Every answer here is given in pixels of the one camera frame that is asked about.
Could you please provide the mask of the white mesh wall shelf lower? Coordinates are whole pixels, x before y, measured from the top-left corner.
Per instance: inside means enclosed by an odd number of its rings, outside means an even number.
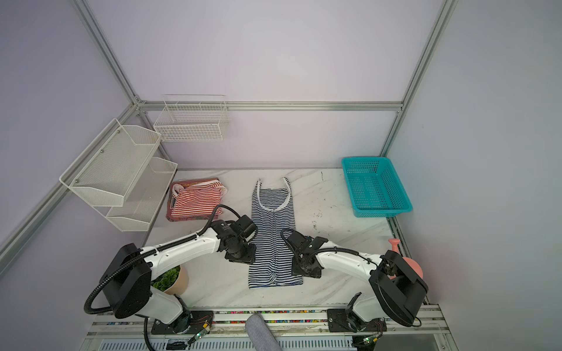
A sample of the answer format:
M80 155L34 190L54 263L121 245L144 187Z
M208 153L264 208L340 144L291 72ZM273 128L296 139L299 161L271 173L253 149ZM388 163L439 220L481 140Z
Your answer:
M121 232L148 231L176 171L175 162L153 157L124 206L112 207L105 218Z

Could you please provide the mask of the pink watering can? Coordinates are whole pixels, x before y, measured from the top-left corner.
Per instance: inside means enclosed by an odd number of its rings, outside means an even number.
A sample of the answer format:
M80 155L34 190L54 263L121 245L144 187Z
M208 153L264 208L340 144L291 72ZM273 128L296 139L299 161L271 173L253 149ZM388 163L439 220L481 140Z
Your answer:
M424 277L423 270L422 270L421 266L417 263L417 261L415 261L415 260L413 260L409 257L402 256L400 254L399 245L401 243L401 240L399 240L398 238L391 238L391 239L389 239L389 243L392 246L392 251L398 253L399 256L401 256L405 260L405 262L408 263L408 265L418 274L418 276L420 278L423 278Z

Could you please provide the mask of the navy white striped tank top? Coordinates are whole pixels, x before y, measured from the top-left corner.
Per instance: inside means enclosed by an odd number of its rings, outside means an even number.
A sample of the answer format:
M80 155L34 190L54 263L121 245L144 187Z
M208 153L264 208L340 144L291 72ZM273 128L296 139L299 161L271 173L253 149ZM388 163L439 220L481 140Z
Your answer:
M256 260L250 265L250 289L283 288L303 284L293 273L294 253L286 246L284 230L296 229L291 183L283 178L283 188L264 188L258 180L252 194L251 219L258 228L253 237Z

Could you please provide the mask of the white mesh wall shelf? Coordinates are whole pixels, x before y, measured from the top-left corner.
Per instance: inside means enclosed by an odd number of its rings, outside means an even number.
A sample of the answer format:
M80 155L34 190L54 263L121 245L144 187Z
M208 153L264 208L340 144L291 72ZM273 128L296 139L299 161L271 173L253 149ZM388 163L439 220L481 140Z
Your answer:
M176 171L175 162L153 157L124 206L112 207L105 218L121 232L148 231Z
M155 155L161 134L112 120L59 182L91 207L122 207Z

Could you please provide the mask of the green potted plant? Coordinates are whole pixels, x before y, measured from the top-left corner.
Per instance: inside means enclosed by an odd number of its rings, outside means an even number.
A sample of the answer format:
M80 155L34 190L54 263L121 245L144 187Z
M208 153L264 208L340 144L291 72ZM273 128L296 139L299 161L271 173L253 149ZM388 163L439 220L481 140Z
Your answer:
M168 295L181 295L189 285L187 269L183 266L170 269L152 281L151 285Z

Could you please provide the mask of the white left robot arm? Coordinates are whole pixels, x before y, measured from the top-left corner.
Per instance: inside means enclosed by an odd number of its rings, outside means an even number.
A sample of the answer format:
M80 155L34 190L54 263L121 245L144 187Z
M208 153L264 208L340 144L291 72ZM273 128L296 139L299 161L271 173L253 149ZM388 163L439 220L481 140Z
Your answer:
M190 260L216 252L223 252L231 263L253 263L256 246L248 238L257 232L253 224L219 221L204 233L191 233L155 247L122 247L100 280L109 307L91 311L112 312L118 320L147 317L169 333L193 333L197 325L209 325L213 316L197 319L179 295L158 290L152 282Z

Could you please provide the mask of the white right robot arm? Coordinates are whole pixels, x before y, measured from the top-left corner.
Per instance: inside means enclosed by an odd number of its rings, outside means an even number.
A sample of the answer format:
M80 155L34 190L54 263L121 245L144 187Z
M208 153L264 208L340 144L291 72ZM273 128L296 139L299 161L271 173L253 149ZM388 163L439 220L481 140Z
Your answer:
M371 286L384 315L405 327L414 327L428 293L423 278L400 254L365 254L342 247L293 249L298 275L318 279L333 269L364 280Z

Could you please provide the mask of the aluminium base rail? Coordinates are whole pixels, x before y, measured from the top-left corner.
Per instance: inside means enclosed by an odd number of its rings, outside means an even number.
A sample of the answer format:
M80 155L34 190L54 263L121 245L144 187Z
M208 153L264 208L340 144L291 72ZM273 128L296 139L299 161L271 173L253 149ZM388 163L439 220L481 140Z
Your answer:
M96 316L82 350L457 350L437 305L424 305L405 327L379 317L358 331L346 325L342 309L196 309L195 323L174 334L141 317L118 321Z

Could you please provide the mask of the grey foam microphone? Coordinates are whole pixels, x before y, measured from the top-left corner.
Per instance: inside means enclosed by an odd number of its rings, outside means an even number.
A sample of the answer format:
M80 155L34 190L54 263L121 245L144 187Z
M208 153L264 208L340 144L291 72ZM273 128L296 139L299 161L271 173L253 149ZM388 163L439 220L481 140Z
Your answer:
M245 330L257 351L282 351L279 342L260 314L252 314L246 320Z

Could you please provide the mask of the white mesh wall shelf upper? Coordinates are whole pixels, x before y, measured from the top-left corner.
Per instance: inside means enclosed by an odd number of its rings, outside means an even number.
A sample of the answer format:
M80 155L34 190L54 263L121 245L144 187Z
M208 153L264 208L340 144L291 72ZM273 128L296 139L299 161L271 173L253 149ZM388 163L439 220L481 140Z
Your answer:
M155 155L161 134L112 120L59 182L91 207L122 207Z

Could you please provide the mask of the teal plastic basket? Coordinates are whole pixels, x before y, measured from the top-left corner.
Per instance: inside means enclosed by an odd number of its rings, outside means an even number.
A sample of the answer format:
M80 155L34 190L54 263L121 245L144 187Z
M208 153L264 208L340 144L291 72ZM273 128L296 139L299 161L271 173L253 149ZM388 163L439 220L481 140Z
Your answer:
M390 218L413 210L392 161L386 157L342 159L342 171L358 218Z

